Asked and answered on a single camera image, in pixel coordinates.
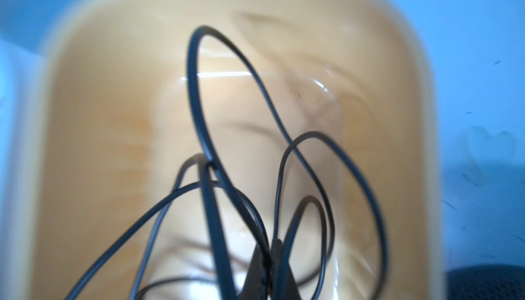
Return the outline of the grey cable spool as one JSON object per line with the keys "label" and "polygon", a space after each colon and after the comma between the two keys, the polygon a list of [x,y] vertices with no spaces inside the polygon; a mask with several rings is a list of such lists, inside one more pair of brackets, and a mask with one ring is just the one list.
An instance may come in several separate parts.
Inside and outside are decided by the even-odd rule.
{"label": "grey cable spool", "polygon": [[484,264],[448,271],[447,299],[524,299],[524,267]]}

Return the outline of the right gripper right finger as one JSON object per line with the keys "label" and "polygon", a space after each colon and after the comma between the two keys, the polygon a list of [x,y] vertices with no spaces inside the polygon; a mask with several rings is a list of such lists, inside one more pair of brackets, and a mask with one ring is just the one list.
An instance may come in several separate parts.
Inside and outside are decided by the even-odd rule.
{"label": "right gripper right finger", "polygon": [[271,246],[272,272],[270,283],[270,299],[278,299],[276,290],[281,290],[280,299],[300,300],[298,285],[291,271],[290,264],[282,261],[283,242],[273,239]]}

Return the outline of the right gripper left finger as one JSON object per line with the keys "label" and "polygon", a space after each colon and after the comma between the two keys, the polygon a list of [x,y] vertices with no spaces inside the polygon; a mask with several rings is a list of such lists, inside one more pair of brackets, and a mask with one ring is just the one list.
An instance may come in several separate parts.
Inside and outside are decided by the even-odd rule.
{"label": "right gripper left finger", "polygon": [[238,300],[267,300],[268,273],[261,248],[256,246]]}

